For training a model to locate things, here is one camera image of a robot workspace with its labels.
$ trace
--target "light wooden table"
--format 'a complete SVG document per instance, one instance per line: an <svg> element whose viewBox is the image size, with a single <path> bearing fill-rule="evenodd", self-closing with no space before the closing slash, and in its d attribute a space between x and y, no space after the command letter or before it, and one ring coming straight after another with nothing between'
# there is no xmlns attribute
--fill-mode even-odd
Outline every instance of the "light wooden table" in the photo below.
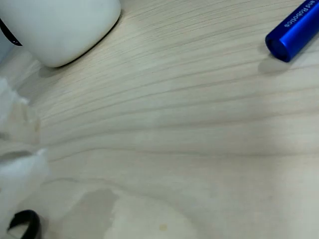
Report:
<svg viewBox="0 0 319 239"><path fill-rule="evenodd" d="M42 118L45 239L319 238L319 41L264 37L299 0L123 0L110 34L0 75Z"/></svg>

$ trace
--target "mug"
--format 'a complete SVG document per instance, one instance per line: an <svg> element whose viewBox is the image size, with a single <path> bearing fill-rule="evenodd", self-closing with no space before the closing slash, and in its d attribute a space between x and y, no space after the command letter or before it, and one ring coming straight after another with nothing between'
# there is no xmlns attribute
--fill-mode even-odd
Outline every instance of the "mug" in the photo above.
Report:
<svg viewBox="0 0 319 239"><path fill-rule="evenodd" d="M120 13L119 0L0 0L0 27L13 44L59 67L94 46Z"/></svg>

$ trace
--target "black object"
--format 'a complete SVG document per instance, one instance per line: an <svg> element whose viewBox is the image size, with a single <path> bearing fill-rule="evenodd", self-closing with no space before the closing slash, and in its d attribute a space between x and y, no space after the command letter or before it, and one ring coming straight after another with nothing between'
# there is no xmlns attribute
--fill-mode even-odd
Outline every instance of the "black object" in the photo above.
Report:
<svg viewBox="0 0 319 239"><path fill-rule="evenodd" d="M29 223L21 239L41 239L41 223L38 214L32 210L25 210L15 214L8 230L18 225Z"/></svg>
<svg viewBox="0 0 319 239"><path fill-rule="evenodd" d="M3 34L8 38L8 40L16 46L22 46L21 43L15 38L15 36L9 31L7 26L0 19L0 29Z"/></svg>

